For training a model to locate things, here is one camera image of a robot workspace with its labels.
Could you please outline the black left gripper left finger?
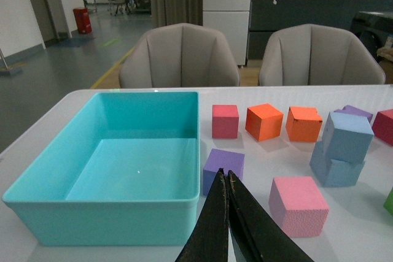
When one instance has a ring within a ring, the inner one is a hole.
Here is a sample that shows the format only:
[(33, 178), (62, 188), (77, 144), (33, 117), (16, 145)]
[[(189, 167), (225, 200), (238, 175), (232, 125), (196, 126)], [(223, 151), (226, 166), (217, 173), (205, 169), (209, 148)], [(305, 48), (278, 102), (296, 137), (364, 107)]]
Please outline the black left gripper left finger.
[(229, 195), (224, 170), (212, 182), (200, 216), (176, 261), (227, 261)]

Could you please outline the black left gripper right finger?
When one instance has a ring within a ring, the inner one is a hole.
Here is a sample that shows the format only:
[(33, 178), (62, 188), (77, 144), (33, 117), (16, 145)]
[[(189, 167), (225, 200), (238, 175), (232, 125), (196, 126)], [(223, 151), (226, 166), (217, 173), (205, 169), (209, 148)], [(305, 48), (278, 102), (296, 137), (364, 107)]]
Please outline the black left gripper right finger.
[(276, 224), (239, 177), (229, 171), (229, 223), (246, 261), (311, 261)]

